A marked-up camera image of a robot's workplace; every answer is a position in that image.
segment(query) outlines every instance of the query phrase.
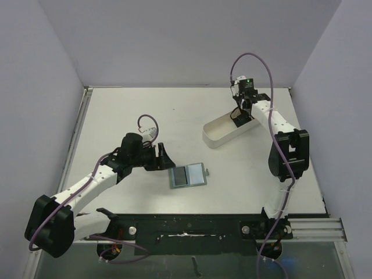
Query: white table surface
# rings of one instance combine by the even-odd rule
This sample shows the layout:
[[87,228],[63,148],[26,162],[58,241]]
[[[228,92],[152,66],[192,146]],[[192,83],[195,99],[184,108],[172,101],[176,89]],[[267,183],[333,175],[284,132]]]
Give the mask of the white table surface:
[[[270,90],[259,92],[269,95]],[[286,88],[275,89],[274,106],[299,127]],[[137,132],[138,116],[147,113],[157,119],[157,142],[164,142],[175,164],[203,162],[210,173],[208,184],[170,189],[168,171],[136,168],[83,212],[104,207],[114,213],[260,213],[270,191],[280,183],[267,164],[270,135],[257,126],[216,149],[202,140],[203,125],[234,108],[229,88],[95,88],[65,189],[91,172],[101,155],[120,146],[126,133]],[[289,212],[326,212],[311,164],[296,183]]]

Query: purple cable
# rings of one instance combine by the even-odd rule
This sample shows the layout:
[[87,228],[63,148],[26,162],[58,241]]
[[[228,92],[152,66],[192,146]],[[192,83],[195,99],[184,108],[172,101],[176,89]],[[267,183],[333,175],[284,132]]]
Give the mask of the purple cable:
[[[140,249],[140,250],[145,251],[145,252],[148,253],[147,255],[138,257],[138,258],[133,259],[133,260],[109,260],[109,261],[107,261],[108,263],[113,263],[113,264],[134,263],[134,262],[138,262],[139,260],[146,259],[150,255],[150,251],[148,251],[146,248],[143,248],[143,247],[141,247],[137,244],[132,244],[132,243],[129,243],[129,242],[125,242],[125,241],[121,241],[121,240],[117,240],[117,239],[113,239],[113,238],[102,237],[100,235],[91,235],[89,238],[100,239],[100,240],[108,240],[108,241],[112,241],[112,242],[115,242],[115,243],[124,244],[124,245],[131,246],[133,248],[137,248],[137,249]],[[105,254],[106,252],[109,252],[110,250],[111,250],[111,248],[104,250],[101,254],[99,254],[99,256],[102,257],[103,254]]]
[[85,188],[88,187],[88,185],[90,184],[90,182],[92,182],[93,180],[93,177],[95,176],[97,170],[98,170],[98,167],[99,167],[99,164],[101,163],[101,161],[106,158],[107,156],[109,156],[110,154],[112,153],[115,153],[117,151],[117,149],[115,149],[113,152],[111,153],[107,153],[107,154],[104,154],[101,158],[99,158],[99,160],[97,161],[97,163],[95,164],[95,167],[93,169],[93,172],[92,172],[92,176],[88,179],[88,181],[83,185],[81,186],[75,193],[73,193],[72,195],[70,195],[67,199],[65,199],[59,206],[57,206],[57,208],[41,223],[41,225],[36,229],[35,233],[33,234],[33,236],[31,237],[31,240],[30,240],[30,243],[28,245],[28,249],[30,251],[38,251],[40,250],[40,248],[33,248],[33,245],[34,245],[34,242],[35,242],[35,239],[37,237],[37,235],[40,233],[40,231],[42,230],[42,228],[44,228],[44,226],[50,221],[50,219],[62,208],[65,206],[65,204],[69,203],[70,200],[72,200],[75,196],[77,196],[82,190],[84,190]]
[[141,128],[140,121],[143,117],[148,117],[148,118],[152,119],[152,121],[155,123],[156,134],[155,134],[154,138],[152,140],[150,140],[150,145],[151,145],[157,139],[157,137],[159,135],[159,125],[158,125],[157,121],[155,120],[155,118],[153,118],[151,115],[141,115],[137,120],[138,128]]
[[267,64],[265,63],[265,61],[260,57],[258,56],[257,54],[254,54],[252,52],[246,52],[246,53],[243,53],[242,55],[240,55],[234,62],[234,64],[232,64],[232,67],[231,67],[231,70],[230,70],[230,82],[232,83],[233,82],[233,70],[234,70],[234,67],[235,67],[235,64],[238,62],[239,59],[241,59],[243,56],[245,55],[252,55],[254,56],[255,58],[257,58],[258,60],[261,61],[261,63],[265,66],[266,70],[267,70],[267,73],[269,74],[269,79],[270,79],[270,111],[269,111],[269,131],[270,131],[270,135],[271,135],[271,139],[273,140],[273,143],[276,147],[276,149],[278,150],[278,153],[280,155],[280,157],[282,158],[285,166],[287,167],[288,171],[289,171],[289,174],[291,175],[291,178],[292,178],[292,182],[291,184],[288,186],[287,188],[287,193],[285,195],[285,198],[284,198],[284,202],[283,202],[283,206],[273,224],[273,226],[271,227],[269,233],[267,234],[266,238],[264,239],[264,241],[262,242],[262,245],[261,245],[261,248],[259,250],[259,253],[258,253],[258,257],[257,257],[257,263],[256,263],[256,272],[257,272],[257,278],[259,279],[260,278],[260,275],[259,275],[259,268],[260,268],[260,256],[262,254],[262,250],[264,248],[264,246],[266,245],[267,241],[269,240],[271,234],[273,233],[274,229],[276,228],[277,224],[279,223],[279,220],[280,220],[280,217],[282,216],[283,214],[283,210],[285,209],[285,206],[287,205],[287,202],[288,202],[288,198],[289,198],[289,192],[291,190],[291,188],[295,185],[295,182],[296,182],[296,178],[295,178],[295,175],[291,169],[291,166],[289,165],[288,161],[287,161],[287,158],[285,157],[283,151],[280,149],[280,146],[277,142],[277,140],[275,139],[275,135],[274,135],[274,132],[273,132],[273,126],[271,125],[271,117],[273,115],[273,103],[274,103],[274,84],[273,84],[273,76],[271,75],[271,71],[269,69],[269,67],[267,66]]
[[286,278],[286,279],[289,279],[289,277],[288,277],[288,273],[287,273],[285,267],[282,265],[281,262],[279,262],[279,261],[277,261],[277,260],[275,260],[275,259],[272,259],[272,258],[270,258],[270,257],[265,257],[265,258],[268,259],[268,260],[271,260],[272,262],[274,262],[274,263],[276,263],[278,266],[280,266],[280,268],[282,269],[282,271],[283,271],[283,273],[284,273],[285,278]]

